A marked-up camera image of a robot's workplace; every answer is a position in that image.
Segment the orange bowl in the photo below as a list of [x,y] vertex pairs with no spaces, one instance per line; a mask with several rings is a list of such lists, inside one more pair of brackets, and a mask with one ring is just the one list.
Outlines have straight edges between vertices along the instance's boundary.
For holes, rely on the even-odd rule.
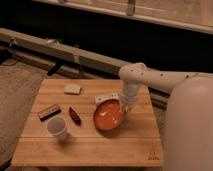
[[99,130],[108,131],[118,127],[124,120],[120,102],[116,99],[106,100],[95,110],[93,121]]

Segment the floor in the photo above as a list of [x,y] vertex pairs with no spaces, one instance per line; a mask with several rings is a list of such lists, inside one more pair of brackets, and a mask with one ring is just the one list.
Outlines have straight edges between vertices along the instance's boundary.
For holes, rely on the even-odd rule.
[[[12,157],[18,137],[22,132],[24,123],[31,109],[33,100],[44,78],[67,78],[58,74],[47,76],[47,71],[24,64],[21,61],[7,60],[0,65],[0,164]],[[154,107],[163,137],[164,110]],[[8,171],[37,171],[37,168],[10,167]],[[51,168],[54,171],[62,170],[124,170],[123,168]],[[143,170],[141,168],[126,168],[125,170]],[[148,168],[146,171],[159,171]]]

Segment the small box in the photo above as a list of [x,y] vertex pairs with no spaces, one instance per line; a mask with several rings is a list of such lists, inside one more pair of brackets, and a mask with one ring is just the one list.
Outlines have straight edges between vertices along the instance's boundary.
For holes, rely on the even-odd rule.
[[64,93],[65,94],[80,94],[81,92],[81,86],[77,84],[67,84],[64,87]]

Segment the white cup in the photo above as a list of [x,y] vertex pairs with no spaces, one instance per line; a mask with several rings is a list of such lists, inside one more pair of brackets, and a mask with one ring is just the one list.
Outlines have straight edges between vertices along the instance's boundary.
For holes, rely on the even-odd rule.
[[47,131],[58,140],[65,140],[68,135],[66,121],[62,117],[51,118],[47,122]]

